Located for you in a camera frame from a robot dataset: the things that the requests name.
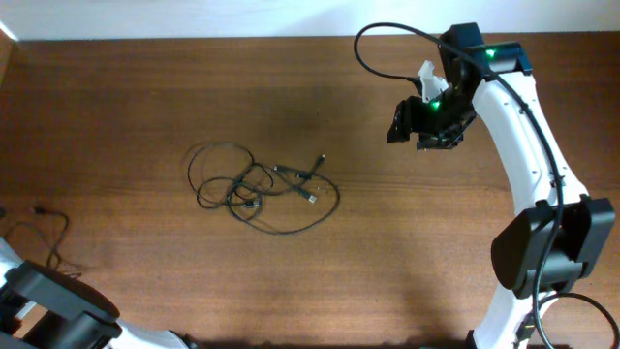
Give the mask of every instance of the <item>wood grain surface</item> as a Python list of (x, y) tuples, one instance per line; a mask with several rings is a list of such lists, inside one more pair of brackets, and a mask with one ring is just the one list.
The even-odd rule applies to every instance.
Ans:
[(9, 58), (13, 49), (13, 40), (0, 30), (0, 86), (4, 80), (4, 75), (9, 65)]
[[(620, 207), (620, 34), (489, 35), (518, 40), (542, 108), (593, 197)], [(491, 241), (512, 196), (481, 121), (452, 151), (386, 144), (398, 102), (415, 93), (355, 61), (351, 38), (19, 43), (0, 92), (1, 227), (40, 204), (70, 215), (64, 256), (122, 317), (203, 340), (424, 343), (462, 339), (497, 284)], [(371, 37), (368, 63), (414, 74), (437, 49), (420, 38)], [(200, 209), (186, 182), (188, 150), (229, 141), (267, 164), (321, 169), (342, 192), (318, 228), (271, 237), (224, 210)], [(200, 171), (229, 170), (214, 155)], [(333, 193), (321, 193), (319, 202)], [(292, 227), (320, 214), (273, 199), (264, 219)], [(11, 243), (41, 261), (27, 231)], [(575, 290), (620, 317), (617, 225), (592, 276)], [(544, 322), (556, 343), (606, 347), (596, 312), (560, 301)]]

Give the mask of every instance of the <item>tangled cable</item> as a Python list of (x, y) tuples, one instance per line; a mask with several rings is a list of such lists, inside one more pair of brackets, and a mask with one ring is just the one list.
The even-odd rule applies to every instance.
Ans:
[[(201, 154), (203, 154), (207, 150), (211, 150), (217, 147), (234, 148), (241, 152), (244, 152), (250, 158), (249, 165), (237, 176), (214, 176), (209, 179), (203, 180), (199, 185), (196, 185), (196, 182), (192, 180), (191, 176), (192, 168), (196, 160)], [(317, 226), (318, 224), (328, 219), (329, 216), (331, 216), (336, 211), (336, 209), (338, 209), (338, 205), (340, 204), (340, 191), (338, 190), (338, 186), (326, 176), (317, 173), (317, 169), (325, 161), (325, 158), (325, 155), (321, 155), (317, 159), (317, 162), (314, 164), (312, 169), (310, 169), (309, 171), (298, 170), (281, 165), (268, 167), (262, 163), (257, 162), (252, 152), (250, 152), (250, 150), (248, 150), (242, 145), (236, 143), (211, 143), (205, 146), (201, 146), (200, 148), (198, 148), (198, 150), (194, 152), (194, 155), (192, 156), (189, 165), (187, 166), (187, 180), (190, 183), (192, 190), (196, 194), (196, 201), (198, 202), (198, 205), (200, 207), (212, 210), (225, 206), (229, 210), (229, 213), (232, 215), (232, 217), (234, 217), (234, 219), (238, 220), (239, 222), (243, 222), (263, 233), (275, 236), (292, 235), (304, 232)], [(264, 173), (266, 178), (268, 178), (268, 185), (266, 187), (262, 187), (260, 184), (251, 183), (247, 180), (248, 174), (254, 170), (258, 170)], [(326, 182), (327, 185), (332, 188), (333, 192), (335, 193), (334, 203), (331, 206), (331, 209), (324, 216), (304, 227), (287, 231), (278, 231), (276, 229), (272, 229), (271, 227), (269, 227), (271, 229), (267, 229), (255, 224), (255, 222), (258, 221), (257, 218), (264, 211), (264, 202), (266, 197), (278, 197), (289, 193), (297, 193), (299, 196), (306, 199), (311, 204), (314, 204), (318, 200), (317, 196), (309, 192), (307, 189), (303, 188), (303, 185), (306, 184), (313, 177)], [(284, 183), (285, 189), (274, 189), (276, 178)], [(208, 198), (206, 194), (206, 187), (216, 181), (226, 181), (229, 183), (226, 193), (219, 200), (213, 200), (211, 198)], [(254, 212), (250, 215), (243, 216), (238, 211), (240, 208), (253, 209)]]
[(52, 270), (59, 270), (60, 267), (63, 265), (69, 266), (69, 267), (74, 268), (75, 271), (61, 271), (61, 272), (72, 278), (80, 278), (82, 275), (82, 271), (86, 270), (86, 267), (67, 261), (65, 258), (63, 258), (63, 256), (59, 252), (60, 245), (64, 241), (65, 237), (67, 236), (67, 232), (69, 231), (69, 226), (70, 226), (69, 216), (65, 214), (64, 212), (53, 210), (53, 209), (46, 209), (40, 206), (34, 206), (32, 207), (32, 210), (36, 215), (39, 215), (39, 216), (58, 217), (63, 220), (63, 228), (58, 234), (58, 238), (53, 243), (50, 243), (47, 240), (46, 234), (44, 234), (44, 232), (41, 229), (39, 229), (34, 224), (30, 222), (26, 222), (26, 221), (15, 222), (11, 226), (11, 228), (9, 228), (9, 230), (7, 230), (7, 232), (2, 236), (2, 238), (6, 242), (8, 242), (9, 238), (15, 233), (15, 231), (18, 228), (20, 227), (28, 228), (30, 231), (34, 232), (41, 239), (43, 244), (48, 249), (47, 259), (46, 259), (47, 268), (50, 268)]

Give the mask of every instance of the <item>wire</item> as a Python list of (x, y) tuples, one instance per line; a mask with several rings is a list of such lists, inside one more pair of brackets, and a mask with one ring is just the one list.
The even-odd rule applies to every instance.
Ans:
[(555, 294), (555, 295), (545, 297), (541, 300), (540, 305), (543, 306), (548, 301), (553, 301), (553, 300), (557, 300), (561, 298), (570, 298), (570, 299), (585, 301), (589, 303), (590, 305), (594, 306), (595, 308), (597, 308), (603, 314), (603, 316), (605, 317), (609, 325), (611, 325), (611, 329), (613, 330), (613, 344), (611, 345), (611, 348), (620, 347), (620, 329), (618, 329), (618, 324), (613, 319), (613, 316), (611, 316), (609, 311), (605, 309), (605, 307), (602, 306), (599, 302), (594, 301), (593, 299), (587, 296), (584, 296), (584, 295), (580, 295), (578, 293), (567, 292), (567, 293)]
[[(245, 169), (241, 171), (241, 173), (237, 176), (214, 176), (203, 180), (200, 184), (197, 185), (197, 183), (192, 179), (192, 168), (194, 167), (196, 160), (201, 154), (217, 147), (227, 147), (241, 151), (247, 155), (250, 161), (245, 167)], [(187, 180), (190, 184), (190, 187), (194, 191), (194, 194), (196, 194), (196, 201), (200, 207), (212, 210), (225, 206), (228, 208), (229, 213), (234, 219), (239, 222), (245, 223), (260, 232), (275, 236), (293, 235), (314, 228), (318, 224), (324, 222), (336, 211), (336, 209), (338, 209), (338, 206), (340, 205), (340, 191), (338, 189), (338, 186), (326, 176), (317, 173), (317, 169), (321, 166), (324, 160), (324, 155), (319, 157), (319, 159), (310, 171), (303, 171), (280, 165), (268, 167), (262, 163), (257, 162), (252, 152), (250, 152), (250, 150), (248, 150), (248, 148), (246, 148), (245, 146), (236, 143), (211, 143), (205, 146), (201, 146), (194, 152), (194, 155), (190, 159), (189, 165), (187, 166)], [(246, 180), (248, 174), (255, 169), (262, 171), (268, 178), (268, 185), (266, 186), (266, 188), (261, 187), (260, 184), (253, 184)], [(287, 178), (288, 174), (296, 174), (297, 178), (300, 178), (301, 181), (299, 183), (293, 183), (289, 178)], [(303, 185), (306, 184), (313, 177), (326, 182), (327, 185), (331, 187), (333, 189), (333, 192), (335, 193), (333, 205), (331, 206), (329, 211), (321, 218), (301, 228), (288, 231), (279, 231), (264, 222), (262, 222), (262, 225), (264, 227), (254, 223), (260, 222), (258, 217), (264, 211), (264, 202), (265, 198), (267, 197), (279, 197), (288, 193), (296, 192), (301, 197), (314, 204), (314, 202), (317, 200), (317, 197), (303, 188)], [(284, 189), (274, 189), (276, 185), (276, 178), (279, 179), (282, 183), (284, 183)], [(209, 198), (205, 192), (207, 186), (216, 181), (224, 181), (229, 183), (226, 193), (219, 200)], [(242, 216), (236, 210), (237, 208), (253, 209), (254, 212), (248, 216)]]
[(364, 69), (366, 69), (368, 72), (370, 72), (370, 73), (372, 73), (372, 74), (374, 74), (376, 76), (382, 77), (382, 78), (387, 78), (387, 79), (403, 79), (403, 80), (409, 81), (409, 82), (413, 83), (416, 86), (418, 91), (421, 91), (422, 83), (419, 80), (419, 78), (404, 77), (404, 76), (397, 76), (397, 75), (392, 75), (392, 74), (381, 73), (379, 71), (376, 71), (376, 70), (372, 69), (368, 64), (366, 64), (366, 62), (364, 62), (364, 60), (361, 58), (361, 55), (359, 54), (359, 49), (357, 47), (358, 43), (359, 43), (359, 38), (361, 38), (361, 35), (357, 34), (356, 39), (353, 42), (353, 51), (356, 54), (357, 62), (359, 62), (359, 64), (362, 67), (364, 67)]
[(51, 215), (51, 216), (56, 216), (56, 217), (60, 217), (63, 219), (64, 221), (64, 225), (62, 230), (59, 233), (59, 237), (58, 239), (52, 244), (50, 243), (47, 238), (46, 235), (43, 233), (43, 231), (41, 231), (41, 229), (39, 229), (37, 226), (35, 226), (32, 223), (26, 222), (26, 221), (17, 221), (15, 222), (15, 224), (9, 228), (9, 230), (2, 236), (2, 238), (4, 240), (6, 240), (7, 242), (9, 241), (9, 238), (13, 235), (13, 233), (20, 227), (26, 227), (29, 230), (31, 230), (32, 232), (34, 232), (40, 239), (41, 241), (44, 243), (44, 245), (48, 248), (49, 252), (47, 253), (47, 258), (46, 258), (46, 267), (50, 268), (52, 270), (59, 270), (59, 268), (62, 265), (68, 265), (71, 266), (73, 268), (76, 268), (77, 271), (69, 271), (66, 272), (66, 274), (70, 275), (73, 278), (79, 278), (81, 276), (81, 271), (80, 270), (85, 270), (86, 267), (79, 265), (79, 264), (74, 264), (71, 263), (67, 260), (65, 260), (63, 258), (63, 256), (60, 254), (59, 248), (60, 245), (62, 244), (62, 242), (64, 241), (67, 232), (69, 231), (69, 225), (70, 225), (70, 220), (69, 220), (69, 216), (63, 212), (60, 211), (56, 211), (56, 210), (47, 210), (44, 209), (42, 207), (34, 207), (33, 208), (35, 214), (37, 215)]
[[(547, 141), (546, 137), (544, 136), (544, 132), (541, 129), (541, 125), (539, 125), (538, 121), (536, 120), (536, 117), (532, 113), (532, 110), (530, 110), (527, 103), (523, 101), (523, 99), (519, 96), (519, 94), (504, 79), (502, 79), (502, 77), (499, 74), (495, 73), (488, 67), (482, 66), (476, 60), (474, 60), (470, 55), (463, 52), (462, 50), (455, 48), (452, 45), (445, 43), (441, 39), (435, 38), (434, 36), (429, 35), (414, 27), (404, 25), (404, 24), (399, 24), (399, 23), (391, 23), (391, 22), (379, 22), (379, 23), (373, 23), (373, 24), (366, 25), (359, 31), (359, 33), (357, 33), (356, 39), (354, 41), (354, 52), (356, 54), (357, 60), (360, 60), (359, 54), (357, 52), (357, 43), (359, 42), (359, 38), (361, 38), (363, 33), (366, 32), (367, 30), (376, 28), (376, 27), (392, 27), (392, 28), (399, 28), (399, 29), (412, 32), (414, 34), (420, 35), (422, 38), (426, 40), (429, 40), (435, 43), (440, 48), (446, 49), (450, 51), (451, 53), (455, 54), (456, 56), (461, 58), (463, 61), (476, 67), (480, 72), (484, 74), (488, 74), (490, 77), (497, 80), (508, 91), (508, 93), (514, 98), (514, 100), (517, 102), (519, 107), (525, 112), (528, 119), (530, 120), (530, 123), (532, 124), (532, 127), (534, 128), (534, 131), (536, 132), (536, 135), (542, 144), (542, 148), (544, 149), (544, 153), (546, 154), (547, 161), (549, 162), (549, 166), (551, 167), (551, 171), (553, 173), (553, 180), (556, 183), (555, 189), (557, 192), (556, 213), (555, 213), (555, 217), (553, 220), (553, 225), (551, 227), (551, 232), (549, 233), (549, 238), (546, 241), (546, 244), (543, 249), (543, 254), (536, 268), (536, 273), (534, 276), (534, 286), (533, 286), (533, 292), (532, 292), (532, 295), (533, 295), (532, 297), (533, 306), (532, 307), (533, 307), (533, 312), (534, 312), (534, 324), (536, 326), (537, 331), (539, 332), (539, 335), (541, 336), (541, 339), (544, 345), (549, 349), (553, 349), (553, 345), (549, 341), (549, 338), (547, 337), (544, 331), (543, 323), (541, 321), (539, 292), (541, 290), (541, 279), (543, 276), (544, 265), (546, 264), (547, 257), (549, 255), (549, 252), (551, 251), (553, 242), (557, 238), (557, 235), (560, 230), (560, 224), (562, 223), (562, 214), (564, 211), (564, 194), (562, 192), (562, 177), (560, 176), (560, 171), (558, 170), (558, 166), (555, 161), (555, 157), (553, 156), (553, 151), (551, 150), (551, 146), (549, 145), (549, 142)], [(362, 66), (366, 68), (366, 70), (369, 70), (371, 73), (374, 73), (374, 74), (378, 73), (374, 70), (369, 69), (369, 67), (367, 67), (365, 64), (362, 64)]]

